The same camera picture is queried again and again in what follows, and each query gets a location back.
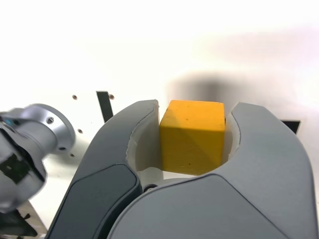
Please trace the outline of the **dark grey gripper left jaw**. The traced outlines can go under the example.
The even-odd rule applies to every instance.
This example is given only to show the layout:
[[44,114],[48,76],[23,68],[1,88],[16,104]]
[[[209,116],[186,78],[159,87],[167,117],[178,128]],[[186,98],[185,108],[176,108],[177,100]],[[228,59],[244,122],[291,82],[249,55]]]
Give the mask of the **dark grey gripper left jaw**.
[[110,118],[89,144],[47,234],[105,239],[143,193],[139,173],[161,169],[159,104],[138,101]]

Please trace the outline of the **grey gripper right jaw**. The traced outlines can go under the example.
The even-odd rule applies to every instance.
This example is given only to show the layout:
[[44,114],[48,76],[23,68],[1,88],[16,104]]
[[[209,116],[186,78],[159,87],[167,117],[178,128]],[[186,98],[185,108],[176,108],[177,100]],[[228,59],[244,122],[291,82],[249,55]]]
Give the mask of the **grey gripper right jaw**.
[[226,121],[228,161],[142,194],[109,238],[315,239],[313,171],[297,136],[258,105],[238,103]]

